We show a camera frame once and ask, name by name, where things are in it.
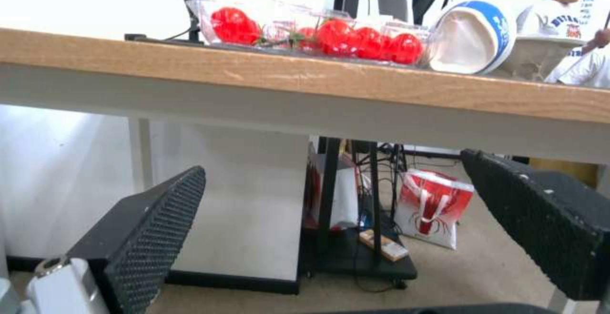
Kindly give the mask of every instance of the beige carpet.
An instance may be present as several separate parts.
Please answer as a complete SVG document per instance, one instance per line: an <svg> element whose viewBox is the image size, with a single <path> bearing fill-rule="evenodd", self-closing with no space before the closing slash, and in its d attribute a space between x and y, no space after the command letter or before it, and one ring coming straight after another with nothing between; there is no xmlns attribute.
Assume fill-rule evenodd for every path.
<svg viewBox="0 0 610 314"><path fill-rule="evenodd" d="M418 162L420 168L437 169L468 180L460 164L449 168L422 164L451 165L451 160L418 158ZM390 200L387 184L382 183L381 196L386 205ZM403 239L418 269L418 278L409 282L406 290L366 293L356 286L352 277L325 274L302 279L298 296L166 285L148 312L314 313L500 302L547 306L553 285L523 249L505 234L477 195L460 220L457 232L457 251ZM11 280L22 291L30 276L29 273L13 273ZM372 289L388 286L367 279L360 283ZM579 303L577 313L592 314L596 306L596 303Z"/></svg>

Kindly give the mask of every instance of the red bag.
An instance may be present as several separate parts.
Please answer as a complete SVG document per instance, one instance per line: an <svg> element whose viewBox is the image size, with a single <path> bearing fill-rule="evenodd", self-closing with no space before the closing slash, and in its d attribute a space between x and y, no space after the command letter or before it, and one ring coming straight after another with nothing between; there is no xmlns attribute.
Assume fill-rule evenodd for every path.
<svg viewBox="0 0 610 314"><path fill-rule="evenodd" d="M456 222L474 192L472 184L442 173L409 169L400 191L396 222L404 234L456 249Z"/></svg>

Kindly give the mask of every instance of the cart wheel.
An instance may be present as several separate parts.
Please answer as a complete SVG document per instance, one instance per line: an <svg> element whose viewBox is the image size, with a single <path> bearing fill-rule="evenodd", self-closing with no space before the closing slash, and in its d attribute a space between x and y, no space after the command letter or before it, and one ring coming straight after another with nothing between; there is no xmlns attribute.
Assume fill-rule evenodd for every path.
<svg viewBox="0 0 610 314"><path fill-rule="evenodd" d="M407 288L407 283L405 281L403 281L402 279L393 279L392 285L394 286L394 288L400 289L400 290L404 290Z"/></svg>

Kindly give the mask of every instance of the small box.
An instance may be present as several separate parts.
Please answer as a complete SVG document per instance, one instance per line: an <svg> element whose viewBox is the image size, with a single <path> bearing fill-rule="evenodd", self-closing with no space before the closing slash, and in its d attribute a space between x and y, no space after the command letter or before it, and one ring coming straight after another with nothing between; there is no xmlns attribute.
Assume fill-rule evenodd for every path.
<svg viewBox="0 0 610 314"><path fill-rule="evenodd" d="M375 234L372 229L360 232L360 241L366 244L368 247L375 248ZM401 258L405 258L409 254L409 250L387 238L381 236L381 254L392 262L396 262Z"/></svg>

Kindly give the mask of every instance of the tomato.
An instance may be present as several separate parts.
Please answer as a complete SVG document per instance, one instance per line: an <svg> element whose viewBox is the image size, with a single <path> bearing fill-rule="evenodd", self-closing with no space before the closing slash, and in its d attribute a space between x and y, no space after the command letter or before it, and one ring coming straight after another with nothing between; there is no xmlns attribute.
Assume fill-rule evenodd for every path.
<svg viewBox="0 0 610 314"><path fill-rule="evenodd" d="M389 51L393 62L414 64L414 62L419 60L423 47L416 36L403 33L392 39Z"/></svg>
<svg viewBox="0 0 610 314"><path fill-rule="evenodd" d="M387 38L379 34L373 28L362 27L356 30L356 35L359 39L358 57L365 59L379 59L383 47L384 40Z"/></svg>
<svg viewBox="0 0 610 314"><path fill-rule="evenodd" d="M320 47L320 44L316 41L315 28L303 27L296 32L305 37L305 39L298 41L299 49L303 51L315 51Z"/></svg>
<svg viewBox="0 0 610 314"><path fill-rule="evenodd" d="M318 29L318 42L327 55L350 56L357 51L358 36L345 21L330 19Z"/></svg>
<svg viewBox="0 0 610 314"><path fill-rule="evenodd" d="M222 42L252 45L261 28L238 8L224 7L212 13L212 28Z"/></svg>
<svg viewBox="0 0 610 314"><path fill-rule="evenodd" d="M381 53L379 54L379 60L392 60L392 51L390 51L391 45L392 38L387 35L381 36Z"/></svg>

